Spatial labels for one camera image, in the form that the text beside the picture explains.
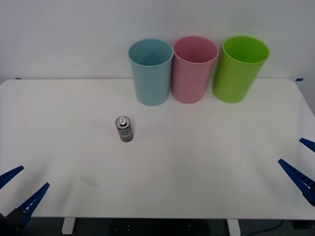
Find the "plastic cup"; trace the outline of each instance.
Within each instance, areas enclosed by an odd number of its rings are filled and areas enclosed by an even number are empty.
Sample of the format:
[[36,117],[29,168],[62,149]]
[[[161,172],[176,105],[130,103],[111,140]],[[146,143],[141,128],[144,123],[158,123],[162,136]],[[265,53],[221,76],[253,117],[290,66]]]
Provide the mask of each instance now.
[[242,101],[268,56],[268,47],[256,38],[229,38],[222,46],[213,94],[227,103]]
[[195,103],[202,99],[218,53],[212,41],[199,36],[188,36],[174,44],[171,90],[178,101]]
[[144,39],[129,49],[134,88],[139,102],[157,106],[169,96],[172,46],[159,39]]

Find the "blue cup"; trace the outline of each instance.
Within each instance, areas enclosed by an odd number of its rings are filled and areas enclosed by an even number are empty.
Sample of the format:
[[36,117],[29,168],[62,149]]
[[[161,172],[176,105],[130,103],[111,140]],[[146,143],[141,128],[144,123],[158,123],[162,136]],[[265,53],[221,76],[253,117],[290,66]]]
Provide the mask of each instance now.
[[129,49],[136,95],[144,105],[157,106],[169,96],[172,46],[159,39],[144,39]]

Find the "can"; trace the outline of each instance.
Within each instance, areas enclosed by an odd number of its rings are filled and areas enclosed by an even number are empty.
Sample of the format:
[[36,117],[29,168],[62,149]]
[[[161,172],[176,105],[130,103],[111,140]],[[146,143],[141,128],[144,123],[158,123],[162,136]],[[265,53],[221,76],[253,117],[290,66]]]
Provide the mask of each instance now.
[[121,116],[116,119],[115,124],[120,139],[125,143],[130,142],[133,139],[130,119],[126,116]]

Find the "green cup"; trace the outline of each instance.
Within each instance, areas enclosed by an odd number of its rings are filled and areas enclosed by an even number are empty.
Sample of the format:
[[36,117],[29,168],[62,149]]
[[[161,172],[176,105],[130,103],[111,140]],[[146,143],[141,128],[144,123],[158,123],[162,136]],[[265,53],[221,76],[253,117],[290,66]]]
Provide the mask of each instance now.
[[268,47],[256,38],[229,38],[222,46],[213,94],[223,102],[242,101],[268,56]]

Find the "cup rim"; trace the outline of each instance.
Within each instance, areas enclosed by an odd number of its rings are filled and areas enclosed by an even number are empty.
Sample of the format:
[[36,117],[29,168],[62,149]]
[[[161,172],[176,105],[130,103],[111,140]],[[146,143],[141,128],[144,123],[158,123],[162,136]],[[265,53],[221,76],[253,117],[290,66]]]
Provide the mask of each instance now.
[[[175,52],[175,45],[176,45],[180,40],[182,40],[182,39],[184,39],[184,38],[190,38],[190,37],[202,38],[202,39],[205,39],[205,40],[207,40],[208,42],[212,43],[212,44],[216,47],[216,50],[217,50],[216,56],[215,56],[213,59],[208,60],[208,61],[205,61],[205,62],[191,62],[191,61],[182,59],[180,56],[178,56],[178,55],[176,54],[176,52]],[[176,56],[176,58],[178,58],[178,59],[180,59],[180,60],[182,60],[182,61],[184,61],[184,62],[187,62],[187,63],[189,63],[189,64],[196,64],[196,65],[207,64],[207,63],[210,63],[210,62],[212,62],[212,61],[215,61],[215,60],[217,59],[218,55],[219,55],[219,49],[218,49],[217,45],[216,45],[213,41],[211,41],[211,40],[208,39],[208,38],[205,38],[205,37],[202,37],[202,36],[197,36],[197,35],[189,35],[189,36],[185,36],[185,37],[183,37],[183,38],[178,39],[178,40],[174,43],[173,52],[174,52],[174,55]]]
[[[233,39],[233,38],[250,38],[250,39],[253,39],[253,40],[255,40],[255,41],[261,43],[261,44],[267,49],[267,51],[268,51],[267,57],[266,57],[264,60],[261,60],[261,61],[258,61],[258,62],[244,62],[244,61],[240,61],[240,60],[237,60],[237,59],[231,57],[231,56],[225,51],[224,45],[225,45],[225,43],[226,43],[227,41],[229,41],[230,39]],[[263,62],[265,62],[265,61],[269,58],[269,56],[270,56],[270,50],[269,50],[267,44],[265,44],[263,41],[259,40],[258,38],[251,37],[251,36],[247,36],[247,35],[237,35],[237,36],[233,36],[233,37],[228,38],[228,39],[225,40],[225,42],[222,44],[222,50],[223,50],[224,54],[227,55],[227,56],[228,56],[230,59],[232,59],[233,61],[236,61],[236,62],[242,63],[242,64],[249,64],[249,65],[254,65],[254,64],[263,63]]]
[[[165,62],[163,62],[163,63],[161,63],[161,64],[158,64],[158,65],[141,65],[141,64],[138,64],[138,63],[134,62],[134,61],[130,58],[130,50],[131,50],[132,46],[135,45],[136,43],[141,42],[141,41],[150,40],[150,39],[154,39],[154,40],[158,40],[158,41],[161,41],[161,42],[163,42],[163,43],[166,43],[166,44],[171,48],[171,50],[172,50],[172,56],[170,56],[170,58],[169,58],[167,61],[165,61]],[[139,66],[142,66],[142,67],[148,67],[148,68],[152,68],[152,67],[157,67],[157,66],[164,65],[164,64],[168,63],[170,60],[172,60],[172,59],[173,59],[173,56],[174,56],[174,50],[173,50],[172,45],[171,45],[169,42],[166,42],[166,41],[164,41],[164,40],[162,40],[162,39],[158,39],[158,38],[144,38],[144,39],[141,39],[141,40],[139,40],[139,41],[134,42],[134,43],[129,47],[129,50],[128,50],[128,57],[129,57],[129,60],[130,60],[132,63],[134,63],[134,64],[136,64],[136,65],[139,65]]]

